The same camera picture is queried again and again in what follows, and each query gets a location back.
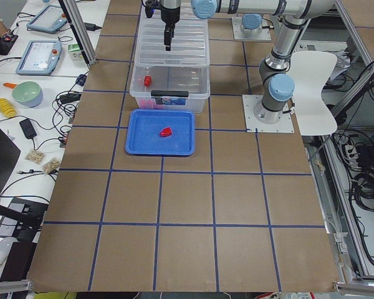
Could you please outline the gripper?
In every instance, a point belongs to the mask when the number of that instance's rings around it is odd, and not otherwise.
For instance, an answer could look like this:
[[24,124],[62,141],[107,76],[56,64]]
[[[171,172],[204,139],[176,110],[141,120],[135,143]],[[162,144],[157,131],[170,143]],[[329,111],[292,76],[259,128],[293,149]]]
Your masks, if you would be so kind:
[[165,50],[171,50],[174,38],[175,25],[180,20],[180,0],[160,0],[161,20],[165,23],[164,45]]

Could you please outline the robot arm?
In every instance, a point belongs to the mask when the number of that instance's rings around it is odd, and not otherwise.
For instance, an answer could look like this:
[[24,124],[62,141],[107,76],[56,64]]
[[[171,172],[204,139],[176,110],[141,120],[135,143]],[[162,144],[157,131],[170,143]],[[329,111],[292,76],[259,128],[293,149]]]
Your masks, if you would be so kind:
[[241,18],[241,29],[243,31],[261,30],[263,17],[260,14],[244,14]]
[[267,124],[279,121],[286,102],[291,98],[295,85],[285,73],[292,51],[299,41],[307,22],[327,12],[334,1],[191,1],[194,15],[209,19],[216,13],[254,13],[283,16],[279,34],[259,73],[264,95],[255,106],[255,117]]

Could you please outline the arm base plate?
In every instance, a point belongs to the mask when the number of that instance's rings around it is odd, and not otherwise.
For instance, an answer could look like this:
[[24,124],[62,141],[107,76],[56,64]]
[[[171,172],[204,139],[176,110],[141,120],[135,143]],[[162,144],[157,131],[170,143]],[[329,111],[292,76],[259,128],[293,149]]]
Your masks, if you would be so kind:
[[243,95],[242,101],[247,132],[294,133],[287,104],[279,112],[270,112],[262,106],[262,95]]
[[253,41],[253,42],[270,42],[271,35],[269,24],[263,19],[262,29],[253,31],[243,31],[241,29],[242,16],[232,17],[234,40]]

